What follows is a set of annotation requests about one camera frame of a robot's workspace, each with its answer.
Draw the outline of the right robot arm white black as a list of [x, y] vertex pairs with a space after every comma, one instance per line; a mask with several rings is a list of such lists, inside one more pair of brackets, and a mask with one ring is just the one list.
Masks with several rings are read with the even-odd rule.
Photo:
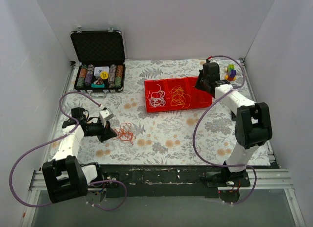
[[211, 185], [231, 187], [245, 178], [247, 163], [254, 152], [272, 138], [269, 107], [256, 103], [241, 93], [229, 81], [220, 78], [220, 67], [207, 61], [195, 85], [196, 89], [209, 93], [216, 102], [225, 104], [235, 114], [235, 147], [219, 171], [207, 172], [202, 179]]

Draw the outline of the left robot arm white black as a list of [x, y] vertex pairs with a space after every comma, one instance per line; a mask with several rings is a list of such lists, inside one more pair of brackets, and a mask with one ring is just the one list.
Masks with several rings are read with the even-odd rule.
[[87, 195], [89, 184], [100, 187], [104, 176], [96, 162], [80, 164], [77, 160], [81, 141], [84, 137], [95, 136], [100, 142], [117, 136], [111, 128], [109, 119], [113, 113], [104, 108], [92, 122], [88, 111], [81, 108], [71, 109], [71, 118], [64, 121], [61, 139], [56, 154], [51, 161], [43, 164], [42, 172], [46, 188], [52, 203], [78, 198]]

